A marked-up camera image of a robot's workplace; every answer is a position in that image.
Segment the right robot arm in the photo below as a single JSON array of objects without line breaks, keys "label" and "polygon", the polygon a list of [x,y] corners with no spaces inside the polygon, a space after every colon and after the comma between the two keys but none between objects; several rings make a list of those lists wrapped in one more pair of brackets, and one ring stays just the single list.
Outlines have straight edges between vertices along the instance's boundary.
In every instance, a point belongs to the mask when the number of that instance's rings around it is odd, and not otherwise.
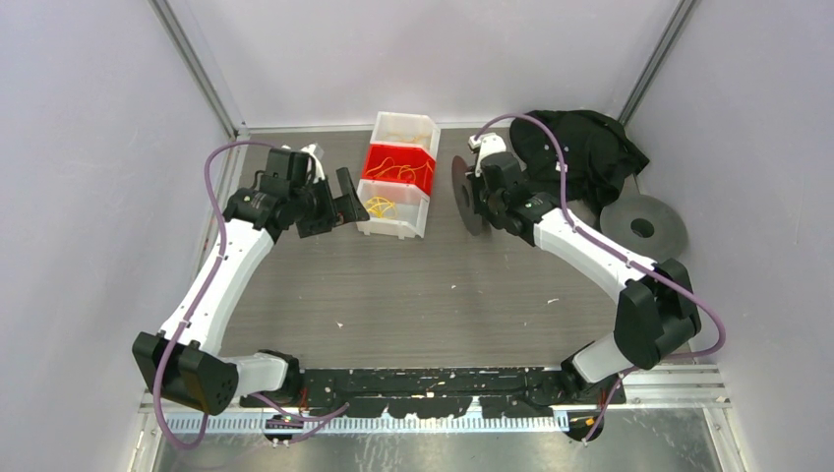
[{"label": "right robot arm", "polygon": [[528,183],[512,153],[493,153],[476,165],[457,156],[451,177],[471,234],[492,226],[519,237],[569,263],[615,302],[613,330],[561,364],[562,391],[570,401],[588,402],[602,380],[627,369],[654,368],[700,333],[696,305],[682,293],[691,283],[680,262],[656,263],[604,237],[558,196]]}]

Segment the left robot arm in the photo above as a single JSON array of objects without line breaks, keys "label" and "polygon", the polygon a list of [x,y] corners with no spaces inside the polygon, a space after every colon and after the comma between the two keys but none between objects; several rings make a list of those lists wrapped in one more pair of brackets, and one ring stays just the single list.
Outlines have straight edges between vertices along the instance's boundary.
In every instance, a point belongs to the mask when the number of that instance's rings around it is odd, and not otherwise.
[{"label": "left robot arm", "polygon": [[335,177],[335,196],[312,144],[300,150],[271,148],[256,182],[242,187],[219,212],[218,234],[178,308],[156,333],[141,332],[132,352],[159,408],[168,400],[217,416],[237,397],[265,395],[288,407],[301,396],[298,360],[275,350],[222,357],[232,314],[256,268],[279,237],[296,229],[307,238],[347,223],[369,220],[349,170]]}]

